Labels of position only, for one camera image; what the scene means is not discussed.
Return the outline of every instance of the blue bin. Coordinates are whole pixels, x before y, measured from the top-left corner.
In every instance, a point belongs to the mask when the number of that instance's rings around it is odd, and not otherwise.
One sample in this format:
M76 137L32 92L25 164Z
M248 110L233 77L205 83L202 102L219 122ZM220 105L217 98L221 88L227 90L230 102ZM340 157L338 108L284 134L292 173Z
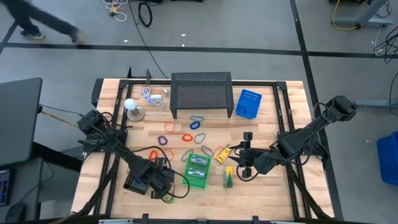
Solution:
M249 90L242 90L238 105L236 105L236 114L249 119L256 118L261 98L261 94Z
M398 131L377 140L381 178L385 183L398 185Z

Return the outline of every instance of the yellow cable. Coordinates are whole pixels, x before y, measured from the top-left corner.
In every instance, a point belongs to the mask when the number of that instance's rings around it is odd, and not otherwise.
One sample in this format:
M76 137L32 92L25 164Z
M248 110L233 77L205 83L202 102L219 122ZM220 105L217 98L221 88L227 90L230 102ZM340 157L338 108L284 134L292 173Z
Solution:
M351 28L340 28L340 27L338 27L338 26L336 25L336 22L335 22L335 15L336 15L336 11L337 11L337 7L338 7L339 3L340 3L340 0L337 0L336 6L335 6L335 10L333 10L333 15L332 15L332 17L331 17L331 21L332 21L332 23L333 23L333 26L334 26L337 30L341 30L341 31L355 30L355 29L356 29L356 26L355 26L355 27L351 27Z
M73 126L73 127L75 127L75 128L78 128L77 124L73 124L73 123L71 123L71 122L69 122L69 121L67 121L67 120L64 120L64 119L62 119L62 118L60 118L60 117L58 117L58 116L56 116L56 115L54 115L54 114L50 114L49 112L45 112L45 111L42 111L42 113L43 113L43 114L46 114L46 115L49 115L50 117L55 118L55 119L57 119L57 120L59 120L59 121L62 121L62 122L64 122L64 123L67 123L67 124L69 124L70 126Z

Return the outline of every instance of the gray floor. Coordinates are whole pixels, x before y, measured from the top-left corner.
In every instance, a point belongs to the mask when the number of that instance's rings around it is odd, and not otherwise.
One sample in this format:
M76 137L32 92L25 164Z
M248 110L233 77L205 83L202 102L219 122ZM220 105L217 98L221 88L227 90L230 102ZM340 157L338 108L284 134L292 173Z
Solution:
M33 2L83 29L87 44L143 45L127 6L123 6L122 12L127 14L128 20L122 23L107 15L101 0ZM326 0L296 2L307 50L372 53L371 41L377 28L340 32L330 24L333 6ZM392 1L392 7L398 9L396 1ZM300 50L289 0L205 0L202 4L166 0L152 9L153 25L149 29L140 25L150 46ZM361 10L363 6L343 5L338 14L349 15ZM393 13L391 18L398 24L398 13ZM0 5L0 39L12 22ZM24 39L17 28L9 42L70 44L68 37L42 25L39 27L46 35L45 40ZM393 28L395 26L383 30L379 41ZM168 76L172 72L231 71L234 79L302 80L310 102L301 56L205 52L153 54ZM346 95L352 100L386 99L390 82L398 71L394 62L385 65L376 58L310 57L320 101L335 95ZM125 77L129 67L135 75L143 75L148 68L153 76L162 76L148 52L143 51L6 47L0 55L0 82L42 77L41 103L86 113L92 109L90 97L94 80ZM54 113L77 120L73 115ZM397 124L398 118L390 115L388 110L361 108L352 121L327 127L345 220L396 223L398 187L381 180L376 141L396 130ZM81 138L83 135L79 131L63 123L43 115L38 118L35 140L39 143L62 150L77 146L77 140ZM71 153L79 156L80 152ZM57 167L55 173L55 178L42 187L40 200L53 198L52 189L62 188L64 194L57 194L56 200L43 204L42 218L66 215L72 204L78 174ZM50 175L48 169L44 176L47 175Z

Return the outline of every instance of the wooden tabletop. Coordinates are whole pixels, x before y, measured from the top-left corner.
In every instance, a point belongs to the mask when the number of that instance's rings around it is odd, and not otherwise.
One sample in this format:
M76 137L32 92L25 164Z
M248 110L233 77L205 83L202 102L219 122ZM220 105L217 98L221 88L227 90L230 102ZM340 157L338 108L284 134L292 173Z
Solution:
M119 80L105 79L99 96L97 109L100 112L113 112L116 100ZM143 106L147 112L156 112L159 108L146 105L144 99L139 97L139 92L145 85L134 85L131 98ZM302 82L287 82L288 94L294 124L296 128L302 128L311 121L307 98ZM273 91L268 86L234 86L235 105L238 102L242 89L247 89L262 95L260 110L256 119L246 119L233 112L231 118L227 118L226 110L179 110L178 119L174 120L169 110L169 98L165 98L165 108L159 115L146 115L140 122L128 121L127 125L134 127L129 129L126 146L132 150L147 146L158 146L157 137L166 136L169 143L164 149L171 149L174 153L172 168L183 173L185 163L181 156L189 149L196 154L203 154L201 146L205 145L212 150L219 146L237 145L243 140L243 132L253 132L252 147L268 148L277 140L279 126L275 112ZM163 94L160 88L153 88L152 94ZM285 111L283 96L280 93L282 110ZM123 110L119 110L118 123L121 122ZM204 116L205 120L197 130L191 130L190 116ZM175 132L170 134L164 129L168 121L175 123ZM287 118L284 121L288 130ZM201 144L182 141L182 135L191 133L193 136L206 133L206 139ZM148 158L150 151L140 152L139 155ZM80 178L76 188L72 211L79 211L96 190L103 165L103 153L93 153L83 164ZM121 161L118 171L118 180L114 193L112 217L140 218L143 213L148 213L149 218L178 218L197 219L206 218L214 220L251 220L253 215L260 220L293 220L292 206L290 202L289 186L285 167L277 166L267 175L259 175L251 182L242 182L234 173L233 188L223 188L223 166L237 163L227 159L224 164L216 160L211 163L208 185L205 190L190 189L190 193L183 199L176 199L169 205L161 200L150 199L150 190L146 195L139 195L123 188L129 172L128 166ZM303 167L305 182L308 191L324 211L333 216L330 196L326 184L322 162L313 156ZM182 179L175 178L175 195L184 195L187 187L182 185ZM105 190L101 211L104 212L107 198ZM300 214L303 217L303 203L297 190Z

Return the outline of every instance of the yellow tag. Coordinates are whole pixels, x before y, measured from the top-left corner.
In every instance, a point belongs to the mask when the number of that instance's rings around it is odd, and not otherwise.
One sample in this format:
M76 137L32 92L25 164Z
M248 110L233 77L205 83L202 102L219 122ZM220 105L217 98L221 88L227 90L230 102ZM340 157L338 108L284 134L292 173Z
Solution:
M227 146L225 147L225 149L222 150L222 151L218 154L216 160L217 160L218 162L220 162L220 163L223 163L223 162L226 160L226 158L228 157L228 155L230 154L230 152L231 152L231 149L229 148L229 145L227 145Z

